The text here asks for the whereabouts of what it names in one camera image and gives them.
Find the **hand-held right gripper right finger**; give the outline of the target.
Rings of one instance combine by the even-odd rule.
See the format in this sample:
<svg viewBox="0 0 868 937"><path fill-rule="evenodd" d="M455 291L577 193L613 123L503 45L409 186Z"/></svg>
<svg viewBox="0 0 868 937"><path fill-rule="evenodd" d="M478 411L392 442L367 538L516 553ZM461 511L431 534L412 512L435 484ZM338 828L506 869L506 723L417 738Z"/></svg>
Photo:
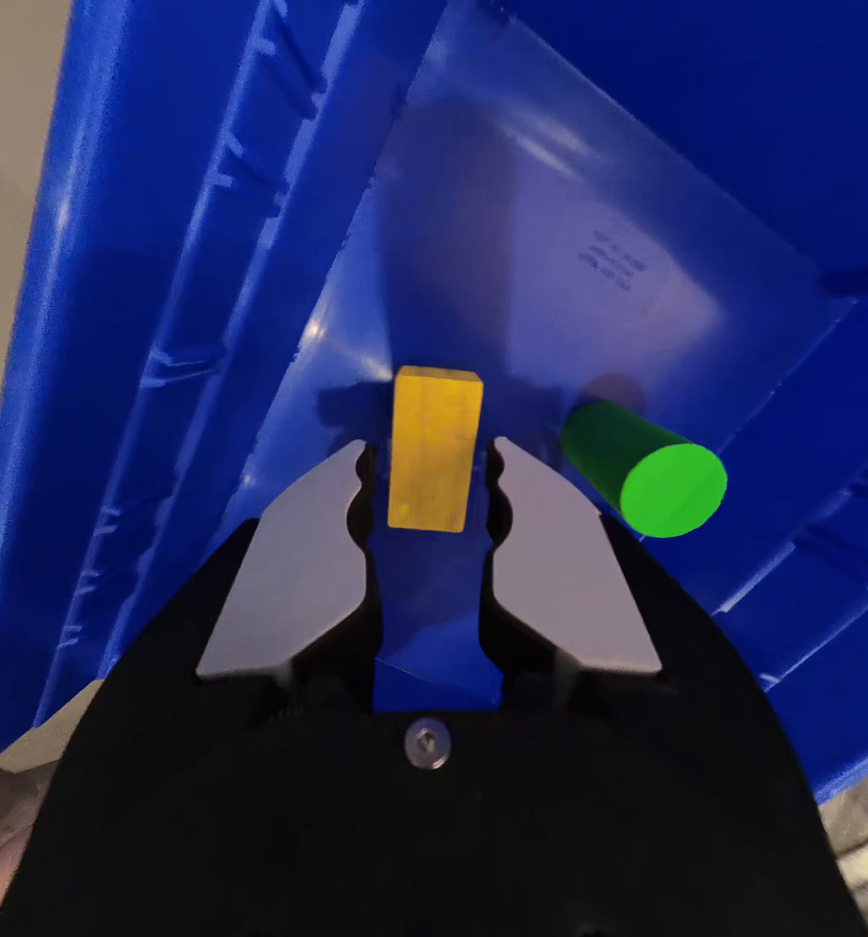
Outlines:
<svg viewBox="0 0 868 937"><path fill-rule="evenodd" d="M501 694L569 696L579 677L655 677L660 656L604 526L572 483L506 437L487 448L478 640Z"/></svg>

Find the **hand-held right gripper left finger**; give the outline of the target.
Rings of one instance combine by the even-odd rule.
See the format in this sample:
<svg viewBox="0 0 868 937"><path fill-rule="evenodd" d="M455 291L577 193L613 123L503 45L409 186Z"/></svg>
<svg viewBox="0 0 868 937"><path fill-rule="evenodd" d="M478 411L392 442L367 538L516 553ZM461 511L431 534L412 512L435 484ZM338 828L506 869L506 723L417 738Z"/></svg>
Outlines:
<svg viewBox="0 0 868 937"><path fill-rule="evenodd" d="M383 628L369 538L375 450L357 439L263 512L196 668L268 676L288 696L334 679L370 704Z"/></svg>

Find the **green cylinder block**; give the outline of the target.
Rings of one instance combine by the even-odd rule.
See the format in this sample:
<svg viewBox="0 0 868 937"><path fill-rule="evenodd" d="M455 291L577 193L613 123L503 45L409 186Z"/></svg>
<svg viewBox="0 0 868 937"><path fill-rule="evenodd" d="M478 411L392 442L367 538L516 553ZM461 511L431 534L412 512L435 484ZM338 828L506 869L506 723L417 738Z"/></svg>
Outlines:
<svg viewBox="0 0 868 937"><path fill-rule="evenodd" d="M576 408L560 433L568 461L630 528L659 539L702 527L728 475L709 449L608 401Z"/></svg>

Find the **yellow arch block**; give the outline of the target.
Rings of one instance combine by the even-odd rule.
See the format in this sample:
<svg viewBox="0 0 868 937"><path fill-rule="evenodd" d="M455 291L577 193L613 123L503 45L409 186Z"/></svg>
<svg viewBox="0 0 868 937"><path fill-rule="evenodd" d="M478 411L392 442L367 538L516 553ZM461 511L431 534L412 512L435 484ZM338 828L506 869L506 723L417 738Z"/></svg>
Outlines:
<svg viewBox="0 0 868 937"><path fill-rule="evenodd" d="M387 523L461 533L484 398L471 371L404 366L393 386Z"/></svg>

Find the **blue plastic bin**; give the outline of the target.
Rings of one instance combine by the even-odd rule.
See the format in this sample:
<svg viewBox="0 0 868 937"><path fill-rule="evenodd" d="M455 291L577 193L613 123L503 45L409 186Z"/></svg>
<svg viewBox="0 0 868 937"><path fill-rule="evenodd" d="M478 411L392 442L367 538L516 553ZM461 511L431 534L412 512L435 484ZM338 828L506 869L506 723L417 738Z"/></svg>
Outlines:
<svg viewBox="0 0 868 937"><path fill-rule="evenodd" d="M382 710L491 709L487 445L611 399L723 461L644 545L819 801L868 774L868 2L74 2L0 398L0 754L357 439ZM404 366L484 384L388 526Z"/></svg>

